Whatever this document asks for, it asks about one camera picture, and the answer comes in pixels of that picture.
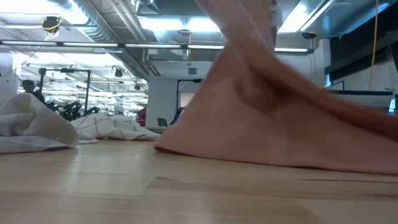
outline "person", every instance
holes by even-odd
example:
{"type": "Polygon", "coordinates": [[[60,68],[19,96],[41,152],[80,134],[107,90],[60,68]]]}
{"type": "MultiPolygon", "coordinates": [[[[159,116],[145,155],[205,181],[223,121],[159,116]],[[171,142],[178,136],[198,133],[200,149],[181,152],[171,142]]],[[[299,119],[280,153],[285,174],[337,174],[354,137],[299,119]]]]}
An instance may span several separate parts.
{"type": "Polygon", "coordinates": [[[35,83],[32,80],[22,81],[22,87],[24,88],[25,93],[30,93],[30,94],[34,95],[40,102],[47,105],[45,103],[45,99],[44,99],[42,92],[40,90],[34,91],[35,83]]]}
{"type": "Polygon", "coordinates": [[[174,119],[173,119],[173,121],[170,123],[170,125],[176,123],[176,122],[181,118],[183,112],[184,112],[184,108],[183,108],[183,107],[180,107],[180,108],[177,110],[177,112],[176,112],[176,114],[175,114],[175,116],[174,116],[174,119]]]}

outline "wall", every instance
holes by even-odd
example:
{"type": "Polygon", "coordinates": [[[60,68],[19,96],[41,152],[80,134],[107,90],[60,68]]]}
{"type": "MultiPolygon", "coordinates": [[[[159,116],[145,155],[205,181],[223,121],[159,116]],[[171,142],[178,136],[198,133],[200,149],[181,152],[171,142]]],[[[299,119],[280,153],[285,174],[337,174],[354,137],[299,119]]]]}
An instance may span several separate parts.
{"type": "Polygon", "coordinates": [[[310,78],[313,74],[313,55],[277,54],[276,57],[295,71],[310,78]]]}
{"type": "MultiPolygon", "coordinates": [[[[370,76],[371,68],[367,68],[339,78],[333,83],[344,80],[346,90],[369,90],[370,76]]],[[[398,73],[392,57],[374,66],[372,90],[385,91],[386,88],[393,89],[394,94],[398,90],[398,73]]]]}
{"type": "Polygon", "coordinates": [[[325,68],[331,64],[330,59],[330,40],[322,39],[319,46],[315,49],[312,57],[314,57],[312,81],[318,87],[323,88],[326,85],[325,68]]]}
{"type": "Polygon", "coordinates": [[[0,53],[0,102],[17,95],[20,69],[16,67],[17,60],[13,54],[0,53]]]}
{"type": "MultiPolygon", "coordinates": [[[[180,82],[180,92],[196,93],[199,83],[180,82]]],[[[146,126],[157,126],[157,118],[170,123],[177,109],[177,79],[150,77],[146,126]]]]}

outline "pink cloth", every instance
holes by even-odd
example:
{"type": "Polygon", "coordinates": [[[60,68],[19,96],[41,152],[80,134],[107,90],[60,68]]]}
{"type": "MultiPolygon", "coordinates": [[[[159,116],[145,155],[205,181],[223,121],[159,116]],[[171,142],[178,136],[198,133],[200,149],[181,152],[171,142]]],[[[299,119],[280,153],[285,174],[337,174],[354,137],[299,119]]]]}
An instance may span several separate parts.
{"type": "Polygon", "coordinates": [[[197,0],[229,40],[155,143],[191,156],[398,174],[398,118],[330,97],[273,55],[264,0],[197,0]]]}

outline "wooden table surface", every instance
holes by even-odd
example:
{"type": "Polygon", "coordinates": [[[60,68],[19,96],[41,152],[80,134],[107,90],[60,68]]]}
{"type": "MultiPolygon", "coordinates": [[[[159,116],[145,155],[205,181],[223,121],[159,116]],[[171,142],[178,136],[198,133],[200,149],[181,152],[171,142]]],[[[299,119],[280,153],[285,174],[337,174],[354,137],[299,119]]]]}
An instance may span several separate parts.
{"type": "Polygon", "coordinates": [[[152,142],[0,155],[0,223],[397,223],[398,177],[216,161],[152,142]]]}

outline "white cloth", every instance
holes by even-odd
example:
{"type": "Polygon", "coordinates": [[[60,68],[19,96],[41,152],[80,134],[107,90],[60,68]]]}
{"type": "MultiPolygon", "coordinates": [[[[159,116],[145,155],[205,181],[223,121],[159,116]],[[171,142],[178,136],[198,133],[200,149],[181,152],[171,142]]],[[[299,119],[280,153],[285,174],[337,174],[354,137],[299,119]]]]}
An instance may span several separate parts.
{"type": "Polygon", "coordinates": [[[120,140],[150,140],[159,138],[159,134],[140,127],[137,121],[126,116],[108,117],[104,113],[91,114],[72,121],[81,140],[120,139],[120,140]]]}
{"type": "Polygon", "coordinates": [[[0,153],[71,148],[78,142],[76,129],[34,95],[19,94],[0,106],[0,153]]]}

